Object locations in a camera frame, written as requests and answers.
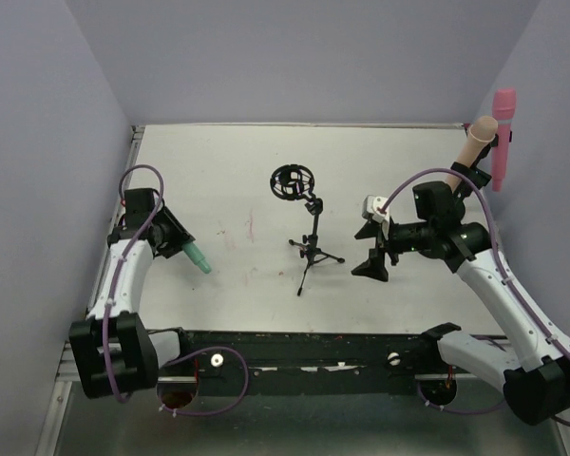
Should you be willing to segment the black tripod shock-mount stand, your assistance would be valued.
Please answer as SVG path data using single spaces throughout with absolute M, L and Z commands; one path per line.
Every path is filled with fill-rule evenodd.
M 306 260 L 306 267 L 302 273 L 296 295 L 301 297 L 308 271 L 316 264 L 326 259 L 335 260 L 343 264 L 345 258 L 325 252 L 318 246 L 319 219 L 324 210 L 323 199 L 314 192 L 315 179 L 313 172 L 301 164 L 284 164 L 279 166 L 270 177 L 272 193 L 280 200 L 303 201 L 305 209 L 313 217 L 312 231 L 303 235 L 300 242 L 290 238 L 288 243 L 296 247 L 299 256 Z

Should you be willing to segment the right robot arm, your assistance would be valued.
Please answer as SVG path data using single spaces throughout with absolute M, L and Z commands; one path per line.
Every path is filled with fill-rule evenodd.
M 424 182 L 412 194 L 415 223 L 394 222 L 386 198 L 365 198 L 366 223 L 356 238 L 374 238 L 375 245 L 352 274 L 387 281 L 385 264 L 397 264 L 403 253 L 442 260 L 480 298 L 511 348 L 502 350 L 444 324 L 427 332 L 440 358 L 499 390 L 528 425 L 557 418 L 570 409 L 570 337 L 517 282 L 489 231 L 478 222 L 462 222 L 460 204 L 447 183 Z

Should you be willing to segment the pink toy microphone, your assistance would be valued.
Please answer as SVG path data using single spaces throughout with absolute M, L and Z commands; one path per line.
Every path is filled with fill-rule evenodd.
M 509 144 L 511 142 L 511 124 L 517 107 L 517 91 L 514 87 L 501 88 L 494 93 L 492 117 L 498 123 L 498 143 L 492 147 L 492 191 L 500 192 L 503 187 Z

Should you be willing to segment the beige toy microphone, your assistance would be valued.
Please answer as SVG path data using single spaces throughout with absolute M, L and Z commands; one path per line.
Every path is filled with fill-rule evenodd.
M 455 191 L 464 178 L 470 179 L 471 165 L 480 153 L 493 142 L 498 129 L 498 122 L 491 116 L 477 119 L 466 131 L 463 148 L 450 167 L 455 175 L 448 175 L 446 183 Z

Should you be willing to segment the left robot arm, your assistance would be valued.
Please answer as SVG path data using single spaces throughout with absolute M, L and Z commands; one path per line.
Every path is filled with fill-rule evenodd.
M 140 317 L 145 277 L 154 259 L 179 253 L 208 273 L 195 238 L 151 188 L 123 193 L 123 224 L 107 238 L 108 262 L 101 290 L 83 320 L 69 329 L 69 343 L 86 397 L 124 400 L 154 388 L 159 371 L 182 352 L 182 329 L 151 332 Z

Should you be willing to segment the black front mounting rail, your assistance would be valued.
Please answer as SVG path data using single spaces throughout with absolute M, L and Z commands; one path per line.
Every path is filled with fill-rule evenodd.
M 160 377 L 190 377 L 205 397 L 413 394 L 416 376 L 447 372 L 421 334 L 197 331 L 180 342 L 194 358 Z

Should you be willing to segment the mint green toy microphone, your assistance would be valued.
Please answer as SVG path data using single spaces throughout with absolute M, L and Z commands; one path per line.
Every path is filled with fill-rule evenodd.
M 182 246 L 182 251 L 204 274 L 208 275 L 212 272 L 212 267 L 194 241 L 185 243 Z

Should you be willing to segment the aluminium side frame rail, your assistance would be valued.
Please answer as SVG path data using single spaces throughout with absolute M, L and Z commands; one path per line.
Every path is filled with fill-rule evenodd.
M 129 169 L 136 164 L 143 140 L 145 126 L 133 125 L 131 129 L 132 129 L 132 139 L 129 147 L 129 152 L 127 155 L 127 160 L 125 163 L 125 169 Z M 91 295 L 86 305 L 85 314 L 88 314 L 92 306 L 96 303 L 97 299 L 100 296 L 100 291 L 104 285 L 106 271 L 108 269 L 108 257 L 109 257 L 108 253 L 109 248 L 106 246 L 106 237 L 111 233 L 113 227 L 117 224 L 120 216 L 124 213 L 124 206 L 122 204 L 120 191 L 122 188 L 126 189 L 128 187 L 130 180 L 131 180 L 131 174 L 128 174 L 126 177 L 124 177 L 122 183 L 120 183 L 120 181 L 117 180 L 117 202 L 113 214 L 109 220 L 107 232 L 104 236 L 104 240 L 102 243 L 104 251 L 98 269 L 98 273 L 96 274 L 96 278 L 94 279 Z M 78 381 L 79 381 L 78 372 L 75 368 L 74 358 L 71 353 L 70 344 L 67 341 L 62 351 L 61 359 L 58 365 L 58 370 L 55 376 L 55 382 L 73 383 Z

